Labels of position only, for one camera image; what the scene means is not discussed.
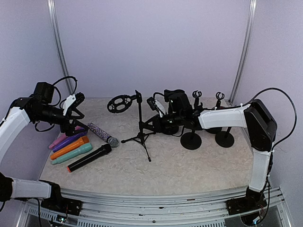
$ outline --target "teal microphone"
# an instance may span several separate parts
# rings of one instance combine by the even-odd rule
[[[73,157],[76,157],[80,154],[85,154],[85,153],[89,152],[92,149],[93,149],[93,147],[92,147],[91,143],[83,144],[82,146],[78,147],[77,149],[72,150],[72,151],[66,153],[65,155],[62,155],[62,156],[56,158],[51,163],[52,163],[52,165],[55,165],[55,164],[58,164],[58,163],[65,162],[65,161],[67,161],[67,160],[69,160]]]

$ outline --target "marble tabletop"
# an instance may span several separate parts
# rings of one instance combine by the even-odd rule
[[[86,99],[79,106],[85,114],[81,121],[92,122],[119,140],[136,136],[139,130],[137,103],[124,113],[113,114],[107,110],[109,100]],[[215,98],[201,98],[200,101],[206,107],[216,103]],[[144,121],[156,114],[145,100],[142,105]],[[178,137],[158,133],[146,141],[151,162],[144,148],[130,141],[120,143],[108,155],[72,173],[66,167],[84,155],[54,166],[49,158],[40,179],[66,189],[125,195],[188,194],[246,186],[251,174],[252,153],[239,128],[232,128],[231,133],[234,145],[222,148],[216,144],[213,134],[198,131],[202,145],[197,150],[182,147]],[[88,138],[93,150],[105,144],[91,131]]]

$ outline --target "orange microphone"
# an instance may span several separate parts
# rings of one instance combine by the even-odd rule
[[[89,143],[89,139],[87,136],[82,136],[81,138],[79,138],[78,140],[76,140],[75,142],[71,143],[70,145],[62,148],[61,150],[58,150],[57,152],[53,153],[51,155],[51,160],[55,160],[56,158],[65,155],[66,153],[75,150],[76,148],[82,146],[85,143]]]

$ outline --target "pink microphone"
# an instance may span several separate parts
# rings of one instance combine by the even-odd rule
[[[68,136],[66,136],[65,134],[63,134],[62,136],[60,136],[59,138],[57,138],[51,145],[49,145],[48,148],[49,149],[53,149],[55,146],[57,146],[59,143],[61,143],[66,138],[68,138]]]

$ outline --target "colorful toy microphone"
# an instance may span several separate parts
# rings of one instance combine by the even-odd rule
[[[93,123],[89,123],[87,126],[93,133],[95,133],[102,140],[108,143],[112,148],[116,148],[119,146],[119,140],[117,138],[112,137],[107,132],[100,129],[98,126],[94,125]]]
[[[86,164],[91,163],[92,161],[96,160],[97,158],[107,155],[111,151],[112,151],[112,148],[110,147],[110,145],[104,144],[99,149],[91,152],[90,154],[79,159],[78,161],[75,161],[74,163],[70,164],[67,167],[67,170],[68,170],[68,172],[71,173],[72,171],[75,171],[76,169],[79,169],[79,168],[85,166]]]
[[[65,134],[63,134],[62,136],[60,136],[59,138],[57,138],[51,145],[49,145],[48,148],[49,149],[53,149],[56,145],[58,145],[59,143],[61,143],[66,138],[68,138],[68,136],[66,136]]]
[[[85,136],[86,134],[87,134],[87,131],[84,131],[84,132],[80,132],[80,133],[78,133],[76,135],[69,136],[68,138],[66,138],[65,140],[63,140],[61,143],[59,143],[57,146],[55,146],[53,148],[53,152],[61,150],[62,148],[66,147],[67,145],[69,145],[71,143],[73,143],[74,141],[76,141],[80,137]]]
[[[67,154],[56,158],[51,163],[52,163],[52,165],[55,165],[55,164],[58,164],[58,163],[65,162],[65,161],[67,161],[67,160],[69,160],[73,157],[76,157],[80,154],[85,154],[85,153],[89,152],[92,149],[93,149],[93,147],[92,147],[91,143],[83,144],[79,148],[77,148],[75,150],[72,150],[72,151],[68,152]]]
[[[75,150],[76,148],[80,147],[81,145],[89,143],[89,139],[87,136],[83,136],[79,138],[77,141],[71,143],[70,145],[67,145],[66,147],[62,148],[61,150],[57,151],[56,153],[53,153],[51,155],[51,160],[55,160],[56,158],[65,155],[66,153]]]

